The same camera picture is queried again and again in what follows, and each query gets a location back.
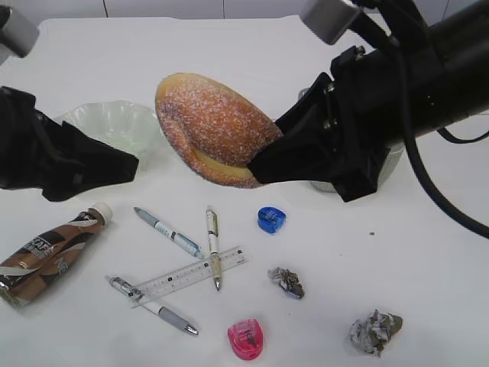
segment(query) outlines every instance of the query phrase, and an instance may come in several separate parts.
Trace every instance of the white bottle cap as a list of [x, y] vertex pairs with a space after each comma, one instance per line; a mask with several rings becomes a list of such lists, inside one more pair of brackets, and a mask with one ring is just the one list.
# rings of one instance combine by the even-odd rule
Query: white bottle cap
[[100, 213], [102, 218], [104, 219], [105, 226], [107, 226], [112, 219], [112, 210], [105, 203], [95, 203], [91, 207], [91, 209], [96, 210]]

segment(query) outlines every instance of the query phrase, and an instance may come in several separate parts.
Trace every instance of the white wall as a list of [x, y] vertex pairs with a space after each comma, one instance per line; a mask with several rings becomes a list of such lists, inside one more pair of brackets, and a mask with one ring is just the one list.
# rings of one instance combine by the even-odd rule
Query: white wall
[[0, 0], [0, 5], [16, 8], [34, 24], [49, 18], [105, 17], [102, 0]]
[[223, 0], [105, 0], [109, 17], [223, 17]]
[[[306, 0], [105, 0], [108, 16], [279, 18], [298, 14]], [[429, 24], [476, 0], [414, 0]], [[39, 24], [48, 18], [105, 17], [103, 0], [0, 0]]]

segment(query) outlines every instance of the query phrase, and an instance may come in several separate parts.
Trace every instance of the pink pencil sharpener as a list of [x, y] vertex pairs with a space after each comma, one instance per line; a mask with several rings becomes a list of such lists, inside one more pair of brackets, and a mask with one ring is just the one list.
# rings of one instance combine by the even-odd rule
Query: pink pencil sharpener
[[257, 358], [263, 350], [263, 333], [256, 319], [241, 321], [228, 329], [232, 350], [244, 360]]

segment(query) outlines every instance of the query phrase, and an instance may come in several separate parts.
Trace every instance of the pen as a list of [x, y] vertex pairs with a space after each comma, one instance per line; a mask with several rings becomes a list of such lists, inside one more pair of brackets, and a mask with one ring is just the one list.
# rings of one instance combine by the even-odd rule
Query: pen
[[[142, 297], [142, 293], [137, 289], [134, 289], [127, 281], [120, 277], [111, 278], [106, 276], [108, 283], [117, 291], [121, 292], [126, 297]], [[146, 310], [157, 315], [163, 321], [168, 322], [170, 325], [175, 326], [178, 330], [182, 330], [188, 334], [199, 335], [199, 331], [188, 321], [178, 316], [172, 310], [169, 310], [166, 307], [162, 307], [159, 304], [154, 302], [148, 302], [143, 304], [143, 307]]]
[[220, 291], [222, 283], [221, 259], [219, 258], [219, 246], [217, 243], [218, 226], [217, 214], [214, 213], [210, 206], [207, 206], [207, 234], [209, 236], [209, 251], [211, 253], [210, 263], [212, 269], [212, 278], [214, 279], [215, 289]]
[[135, 207], [134, 211], [147, 224], [155, 228], [159, 233], [163, 234], [171, 241], [175, 242], [181, 249], [191, 254], [191, 256], [201, 260], [205, 258], [204, 254], [200, 251], [199, 245], [197, 245], [194, 241], [171, 229], [166, 223], [161, 222], [158, 218], [155, 218], [146, 210]]

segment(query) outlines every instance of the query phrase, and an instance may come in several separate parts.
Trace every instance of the pen tip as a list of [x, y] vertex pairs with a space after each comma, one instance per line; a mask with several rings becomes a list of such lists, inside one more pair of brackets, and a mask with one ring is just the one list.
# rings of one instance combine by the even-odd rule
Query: pen tip
[[185, 326], [185, 330], [188, 331], [189, 333], [193, 334], [193, 335], [199, 335], [199, 331], [192, 325], [190, 324], [187, 324]]
[[219, 292], [221, 290], [221, 278], [214, 278], [215, 289]]

